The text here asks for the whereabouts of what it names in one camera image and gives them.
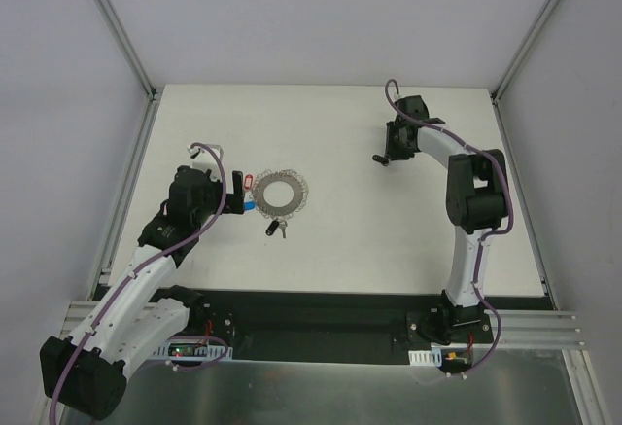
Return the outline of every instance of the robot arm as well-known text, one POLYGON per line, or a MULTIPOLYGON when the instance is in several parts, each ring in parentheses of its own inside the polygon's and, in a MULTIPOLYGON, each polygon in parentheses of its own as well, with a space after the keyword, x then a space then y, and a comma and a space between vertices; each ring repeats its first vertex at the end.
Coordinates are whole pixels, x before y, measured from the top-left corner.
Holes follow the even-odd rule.
MULTIPOLYGON (((220 147, 210 149, 217 151, 219 159, 222 157, 220 147)), ((192 236, 217 212, 222 194, 226 194, 220 173, 213 174, 218 168, 211 155, 198 147, 190 147, 189 152, 192 167, 177 169, 169 198, 144 227, 139 246, 117 283, 68 338, 51 336, 41 349, 44 390, 51 398, 70 357, 80 350, 80 339, 86 339, 59 400, 97 420, 112 413, 121 401, 127 380, 164 341, 187 327, 204 326, 207 314, 202 296, 179 286, 169 289, 147 317, 137 320, 156 290, 196 245, 198 238, 192 236), (136 270, 176 245, 177 250, 136 270), (101 319, 93 327, 98 315, 101 319)), ((233 189, 233 194, 225 197, 223 213, 243 214, 241 172, 233 172, 233 189)))
MULTIPOLYGON (((486 261, 492 238, 482 237, 497 229, 508 215, 501 178, 484 157, 468 150, 439 129, 441 119, 431 119, 421 96, 409 96, 397 102, 398 108, 422 125, 397 116, 387 123, 384 156, 373 160, 388 166, 393 160, 408 160, 416 153, 433 157, 447 169, 445 197, 447 215, 455 227, 454 259, 449 281, 442 291, 436 312, 419 324, 418 332, 429 341, 447 345, 462 328, 488 323, 484 306, 475 293, 483 294, 486 261)), ((486 151, 501 166, 505 161, 499 150, 486 151)))

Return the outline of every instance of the gray floor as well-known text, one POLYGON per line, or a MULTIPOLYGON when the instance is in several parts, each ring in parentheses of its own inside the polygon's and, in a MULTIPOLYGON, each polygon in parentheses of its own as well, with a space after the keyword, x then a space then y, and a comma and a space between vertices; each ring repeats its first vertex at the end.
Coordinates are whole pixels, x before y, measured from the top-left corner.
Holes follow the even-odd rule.
MULTIPOLYGON (((466 381, 436 369, 223 362, 130 381, 113 424, 580 424, 559 352, 501 351, 466 381)), ((89 424, 75 412, 63 423, 89 424)))

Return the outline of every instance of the gray wall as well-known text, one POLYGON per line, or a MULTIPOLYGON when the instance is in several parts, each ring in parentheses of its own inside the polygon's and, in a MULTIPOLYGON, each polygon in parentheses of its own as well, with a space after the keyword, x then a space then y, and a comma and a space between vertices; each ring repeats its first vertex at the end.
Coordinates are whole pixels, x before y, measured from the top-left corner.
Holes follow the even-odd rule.
POLYGON ((501 100, 547 272, 622 423, 622 0, 563 0, 501 100))
POLYGON ((154 83, 493 88, 544 0, 112 0, 154 83))
POLYGON ((0 0, 0 413, 30 424, 38 351, 86 295, 146 98, 92 0, 0 0))

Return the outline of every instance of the white table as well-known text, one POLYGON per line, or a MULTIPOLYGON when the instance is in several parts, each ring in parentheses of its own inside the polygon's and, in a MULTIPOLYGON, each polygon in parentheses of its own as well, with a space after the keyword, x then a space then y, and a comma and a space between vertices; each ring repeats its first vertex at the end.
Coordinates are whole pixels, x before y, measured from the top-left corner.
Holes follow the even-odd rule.
MULTIPOLYGON (((485 89, 404 88, 421 94, 469 143, 502 149, 485 89)), ((382 167, 385 122, 395 116, 381 87, 169 85, 114 261, 124 269, 142 228, 166 199, 192 141, 220 144, 227 177, 295 169, 309 184, 287 239, 265 235, 258 211, 222 216, 166 285, 193 288, 438 294, 449 277, 454 233, 445 212, 446 171, 433 159, 382 167)), ((541 297, 522 211, 510 183, 516 226, 497 237, 485 292, 541 297)))

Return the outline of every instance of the white wall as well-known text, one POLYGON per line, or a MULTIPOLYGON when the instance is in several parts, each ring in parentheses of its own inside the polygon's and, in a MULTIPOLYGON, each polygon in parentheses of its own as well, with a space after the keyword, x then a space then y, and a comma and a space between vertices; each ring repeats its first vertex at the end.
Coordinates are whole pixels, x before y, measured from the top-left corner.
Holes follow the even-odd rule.
POLYGON ((563 0, 501 101, 547 271, 622 423, 622 0, 563 0))
POLYGON ((112 0, 157 85, 492 89, 545 0, 112 0))
POLYGON ((17 425, 86 294, 146 98, 92 0, 0 0, 0 41, 0 421, 17 425))

